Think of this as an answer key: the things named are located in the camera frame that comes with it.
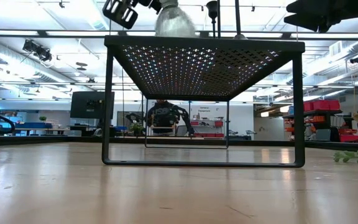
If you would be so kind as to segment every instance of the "green leaves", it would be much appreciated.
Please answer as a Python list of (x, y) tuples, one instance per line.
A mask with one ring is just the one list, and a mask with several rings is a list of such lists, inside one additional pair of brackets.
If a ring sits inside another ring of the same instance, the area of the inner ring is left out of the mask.
[(354, 152), (344, 151), (344, 154), (349, 156), (349, 157), (354, 157)]
[(334, 161), (339, 162), (341, 159), (343, 162), (349, 162), (350, 159), (355, 158), (357, 159), (358, 163), (358, 151), (356, 153), (344, 151), (344, 152), (335, 152), (334, 153)]

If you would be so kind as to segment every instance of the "shelf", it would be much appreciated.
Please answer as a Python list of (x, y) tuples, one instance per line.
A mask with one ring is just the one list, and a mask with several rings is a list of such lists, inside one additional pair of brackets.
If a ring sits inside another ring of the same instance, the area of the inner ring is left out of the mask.
[[(309, 116), (309, 115), (334, 115), (334, 114), (338, 114), (338, 113), (342, 113), (341, 110), (315, 110), (315, 111), (307, 111), (307, 112), (303, 112), (303, 116)], [(283, 118), (293, 118), (294, 115), (287, 115), (287, 116), (283, 116)]]
[(179, 37), (104, 44), (147, 99), (186, 101), (229, 101), (305, 51), (303, 42)]

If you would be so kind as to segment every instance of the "monitor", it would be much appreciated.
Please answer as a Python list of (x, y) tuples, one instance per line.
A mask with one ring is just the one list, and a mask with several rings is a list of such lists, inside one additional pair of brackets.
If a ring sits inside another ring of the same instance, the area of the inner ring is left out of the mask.
[[(111, 114), (114, 108), (114, 92), (111, 92)], [(103, 119), (104, 92), (78, 91), (71, 99), (71, 118)]]

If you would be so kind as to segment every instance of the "exposed ductwork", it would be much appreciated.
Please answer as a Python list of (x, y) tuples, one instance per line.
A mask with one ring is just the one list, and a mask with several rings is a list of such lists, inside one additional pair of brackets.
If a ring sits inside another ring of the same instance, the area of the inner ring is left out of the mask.
[[(32, 76), (39, 74), (40, 64), (31, 58), (26, 58), (25, 56), (6, 48), (5, 46), (0, 44), (0, 58), (7, 62), (10, 67), (13, 69), (20, 70), (21, 73), (24, 75)], [(55, 80), (55, 82), (76, 82), (71, 78), (68, 78), (58, 72), (50, 68), (41, 67), (41, 74), (45, 75), (46, 77)], [(78, 91), (93, 91), (91, 88), (87, 86), (77, 86)]]
[[(335, 54), (331, 56), (328, 52), (322, 57), (312, 61), (311, 63), (307, 64), (304, 68), (303, 78), (308, 77), (310, 75), (314, 75), (316, 73), (322, 72), (326, 69), (329, 69), (333, 66), (335, 62), (340, 60), (346, 61), (352, 57), (355, 57), (358, 54), (358, 42), (351, 44), (350, 46), (346, 47), (345, 49), (341, 50), (341, 53)], [(287, 75), (281, 85), (292, 85), (292, 73)]]
[[(310, 85), (310, 83), (307, 82), (308, 77), (311, 77), (312, 75), (314, 75), (316, 73), (319, 73), (319, 72), (329, 69), (330, 67), (332, 67), (333, 65), (338, 63), (340, 60), (346, 61), (346, 60), (353, 58), (357, 55), (358, 55), (358, 42), (356, 42), (354, 44), (349, 44), (348, 47), (341, 49), (340, 53), (334, 54), (333, 56), (331, 56), (331, 54), (329, 52), (324, 54), (322, 57), (320, 57), (304, 66), (304, 69), (303, 69), (304, 72), (302, 74), (304, 84)], [(279, 80), (277, 82), (277, 84), (278, 85), (292, 85), (292, 83), (293, 83), (292, 76), (293, 76), (293, 74), (291, 72), (288, 75), (286, 75), (285, 77), (283, 77), (281, 80)], [(266, 88), (263, 90), (263, 93), (260, 93), (259, 95), (262, 96), (262, 95), (266, 95), (269, 93), (271, 94), (275, 91), (278, 91), (278, 89), (279, 88), (277, 88), (277, 87)]]

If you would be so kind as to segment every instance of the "ceiling pipe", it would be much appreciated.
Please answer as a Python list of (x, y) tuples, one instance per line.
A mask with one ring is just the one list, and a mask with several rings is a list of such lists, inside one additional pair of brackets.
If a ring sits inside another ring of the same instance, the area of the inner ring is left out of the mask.
[[(17, 53), (16, 51), (13, 51), (11, 49), (8, 49), (7, 47), (0, 44), (0, 58), (7, 61), (10, 66), (20, 66), (23, 70), (29, 70), (33, 73), (33, 75), (38, 74), (40, 64), (36, 62), (35, 60), (32, 60), (29, 57), (25, 57), (21, 55), (20, 53)], [(75, 80), (72, 80), (71, 78), (68, 78), (58, 72), (55, 72), (54, 70), (50, 68), (42, 67), (41, 74), (45, 75), (56, 82), (76, 82)], [(87, 86), (79, 86), (80, 91), (92, 91), (91, 88), (88, 88)]]
[[(352, 57), (356, 56), (357, 54), (358, 54), (358, 42), (350, 45), (346, 49), (342, 50), (341, 53), (339, 53), (333, 57), (331, 57), (328, 52), (328, 53), (324, 54), (322, 57), (320, 57), (320, 58), (312, 61), (311, 63), (307, 64), (306, 66), (304, 66), (305, 69), (303, 70), (304, 72), (302, 74), (302, 77), (303, 77), (303, 79), (305, 79), (306, 77), (312, 76), (316, 73), (319, 73), (323, 70), (328, 69), (329, 67), (332, 67), (334, 62), (338, 62), (340, 60), (346, 61), (347, 59), (352, 58)], [(292, 83), (293, 83), (292, 76), (293, 76), (293, 73), (291, 72), (288, 75), (286, 75), (284, 78), (279, 80), (277, 82), (277, 84), (278, 85), (292, 85)], [(274, 87), (264, 89), (264, 92), (271, 93), (272, 91), (278, 90), (278, 89), (273, 89), (273, 88)]]

